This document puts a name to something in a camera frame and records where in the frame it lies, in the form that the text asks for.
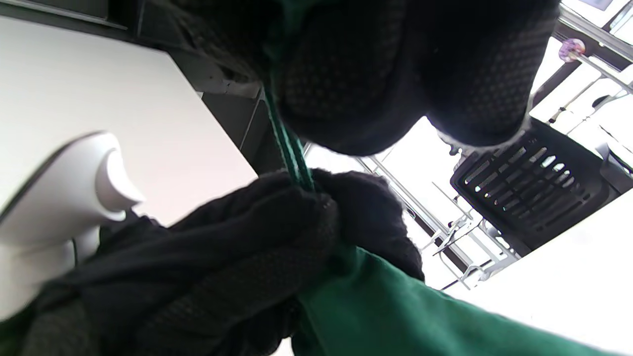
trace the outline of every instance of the purple object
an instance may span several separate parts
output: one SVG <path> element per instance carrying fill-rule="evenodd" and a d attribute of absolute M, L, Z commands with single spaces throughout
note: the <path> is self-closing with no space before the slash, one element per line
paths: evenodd
<path fill-rule="evenodd" d="M 577 60 L 580 55 L 583 55 L 585 50 L 584 42 L 576 38 L 570 38 L 563 42 L 562 47 L 558 51 L 558 57 L 565 63 L 571 63 Z"/>

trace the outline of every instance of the black fabric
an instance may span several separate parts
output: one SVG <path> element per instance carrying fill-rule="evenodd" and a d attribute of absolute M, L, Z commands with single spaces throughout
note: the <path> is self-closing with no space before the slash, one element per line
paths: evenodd
<path fill-rule="evenodd" d="M 34 308 L 30 305 L 9 319 L 0 322 L 0 355 L 18 355 L 24 336 L 33 319 Z"/>
<path fill-rule="evenodd" d="M 559 3 L 154 1 L 232 76 L 274 77 L 285 122 L 348 155 L 388 148 L 424 115 L 462 144 L 511 139 L 524 123 Z M 285 55 L 272 58 L 266 49 L 280 23 L 298 23 L 298 32 L 287 38 Z"/>
<path fill-rule="evenodd" d="M 384 180 L 314 175 L 321 193 L 280 172 L 169 228 L 140 217 L 105 229 L 97 254 L 38 297 L 24 355 L 269 355 L 340 239 L 423 279 Z"/>

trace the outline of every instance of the window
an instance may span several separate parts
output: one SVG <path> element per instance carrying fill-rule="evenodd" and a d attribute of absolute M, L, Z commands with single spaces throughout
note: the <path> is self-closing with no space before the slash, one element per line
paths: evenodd
<path fill-rule="evenodd" d="M 449 156 L 449 146 L 437 135 L 426 118 L 398 142 L 382 164 L 444 226 L 463 213 L 436 184 L 448 186 L 447 194 L 457 193 L 448 184 L 459 156 Z"/>
<path fill-rule="evenodd" d="M 613 0 L 604 10 L 599 10 L 591 4 L 605 3 L 605 0 L 563 0 L 562 3 L 578 15 L 593 22 L 598 27 L 605 26 L 629 0 Z"/>
<path fill-rule="evenodd" d="M 543 57 L 543 62 L 539 67 L 539 71 L 536 73 L 536 78 L 534 79 L 534 84 L 532 85 L 531 93 L 534 94 L 541 85 L 545 84 L 560 67 L 565 64 L 565 62 L 558 57 L 558 51 L 560 50 L 563 43 L 554 37 L 549 38 L 548 47 L 545 50 L 545 56 Z"/>
<path fill-rule="evenodd" d="M 363 166 L 353 157 L 340 155 L 315 144 L 310 145 L 306 150 L 305 156 L 306 164 L 310 168 L 323 168 L 332 173 L 349 172 L 350 170 L 365 171 Z"/>
<path fill-rule="evenodd" d="M 633 81 L 633 65 L 617 73 L 600 60 L 591 60 L 620 80 L 626 83 Z M 569 135 L 589 150 L 602 143 L 621 144 L 632 149 L 630 137 L 633 135 L 633 124 L 629 116 L 633 110 L 633 96 L 626 95 L 614 81 L 600 78 L 597 70 L 581 65 L 531 111 L 532 116 L 547 122 L 556 116 L 560 107 L 565 107 L 566 111 L 558 114 L 556 122 L 551 124 L 554 129 Z M 599 104 L 596 100 L 605 96 L 608 99 L 596 110 L 594 106 Z"/>
<path fill-rule="evenodd" d="M 421 251 L 422 272 L 424 272 L 427 286 L 442 289 L 456 279 L 455 275 L 461 275 L 461 271 L 448 258 L 444 257 L 444 262 L 446 262 L 446 265 L 444 265 L 439 256 L 433 256 L 437 251 L 437 246 L 435 244 L 429 245 L 431 241 L 430 236 L 407 213 L 404 215 L 404 223 L 406 224 L 409 238 L 418 249 L 428 246 Z"/>
<path fill-rule="evenodd" d="M 633 1 L 629 2 L 616 16 L 609 30 L 615 37 L 633 44 Z"/>

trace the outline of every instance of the black chair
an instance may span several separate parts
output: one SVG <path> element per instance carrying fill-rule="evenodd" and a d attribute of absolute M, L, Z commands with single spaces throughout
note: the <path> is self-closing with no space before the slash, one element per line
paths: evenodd
<path fill-rule="evenodd" d="M 628 191 L 633 179 L 613 159 L 532 119 L 515 144 L 469 156 L 451 185 L 526 255 Z"/>

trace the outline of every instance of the white table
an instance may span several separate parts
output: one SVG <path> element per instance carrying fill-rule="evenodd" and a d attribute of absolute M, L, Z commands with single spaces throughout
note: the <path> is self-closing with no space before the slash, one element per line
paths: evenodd
<path fill-rule="evenodd" d="M 56 148 L 119 139 L 164 224 L 256 178 L 164 52 L 0 16 L 0 208 Z"/>
<path fill-rule="evenodd" d="M 633 355 L 633 191 L 456 298 Z"/>

